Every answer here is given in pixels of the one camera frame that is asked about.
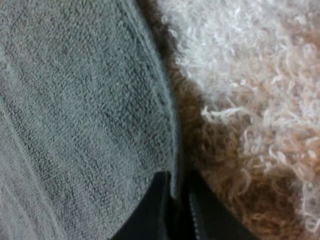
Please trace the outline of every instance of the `white shag rug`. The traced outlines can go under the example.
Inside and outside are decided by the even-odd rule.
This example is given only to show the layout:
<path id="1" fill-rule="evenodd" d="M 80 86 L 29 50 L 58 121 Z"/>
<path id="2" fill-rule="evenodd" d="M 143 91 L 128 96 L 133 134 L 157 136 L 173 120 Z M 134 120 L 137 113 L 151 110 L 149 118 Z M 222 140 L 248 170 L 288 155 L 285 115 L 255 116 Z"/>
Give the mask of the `white shag rug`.
<path id="1" fill-rule="evenodd" d="M 156 38 L 174 44 L 163 55 L 192 163 L 261 239 L 319 239 L 319 1 L 156 7 L 162 25 L 148 19 Z"/>

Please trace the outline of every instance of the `shaggy rug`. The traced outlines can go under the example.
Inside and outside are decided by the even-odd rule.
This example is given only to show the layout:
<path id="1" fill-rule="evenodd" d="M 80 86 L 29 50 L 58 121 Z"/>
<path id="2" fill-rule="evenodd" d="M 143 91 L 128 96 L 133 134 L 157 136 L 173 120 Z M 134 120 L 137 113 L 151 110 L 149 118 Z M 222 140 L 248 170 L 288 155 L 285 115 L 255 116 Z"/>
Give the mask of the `shaggy rug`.
<path id="1" fill-rule="evenodd" d="M 319 239 L 320 5 L 140 1 L 190 166 L 263 240 Z"/>

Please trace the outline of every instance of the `gray towel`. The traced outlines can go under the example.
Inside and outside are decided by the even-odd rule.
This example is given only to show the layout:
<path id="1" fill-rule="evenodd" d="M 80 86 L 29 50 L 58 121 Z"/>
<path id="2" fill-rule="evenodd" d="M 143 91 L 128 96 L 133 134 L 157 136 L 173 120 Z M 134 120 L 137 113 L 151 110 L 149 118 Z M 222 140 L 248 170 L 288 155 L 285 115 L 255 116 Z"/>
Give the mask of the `gray towel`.
<path id="1" fill-rule="evenodd" d="M 179 127 L 132 0 L 0 1 L 0 239 L 110 238 Z"/>

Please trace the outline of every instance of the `terry cloth fabric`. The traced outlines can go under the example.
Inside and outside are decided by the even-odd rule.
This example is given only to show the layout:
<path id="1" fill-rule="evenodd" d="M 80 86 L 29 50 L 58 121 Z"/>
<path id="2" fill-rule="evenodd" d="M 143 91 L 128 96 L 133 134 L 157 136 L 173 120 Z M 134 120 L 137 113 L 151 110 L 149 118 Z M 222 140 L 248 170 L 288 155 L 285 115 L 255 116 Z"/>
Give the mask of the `terry cloth fabric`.
<path id="1" fill-rule="evenodd" d="M 133 0 L 0 1 L 0 239 L 110 238 L 179 127 Z"/>

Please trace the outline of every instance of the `gray fabric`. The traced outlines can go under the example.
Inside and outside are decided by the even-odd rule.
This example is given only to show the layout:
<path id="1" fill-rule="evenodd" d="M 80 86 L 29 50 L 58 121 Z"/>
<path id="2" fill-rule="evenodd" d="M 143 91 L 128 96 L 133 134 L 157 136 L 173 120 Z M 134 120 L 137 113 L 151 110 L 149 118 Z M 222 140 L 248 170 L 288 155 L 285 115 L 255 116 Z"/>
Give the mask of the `gray fabric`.
<path id="1" fill-rule="evenodd" d="M 110 238 L 178 145 L 134 1 L 0 1 L 1 240 Z"/>

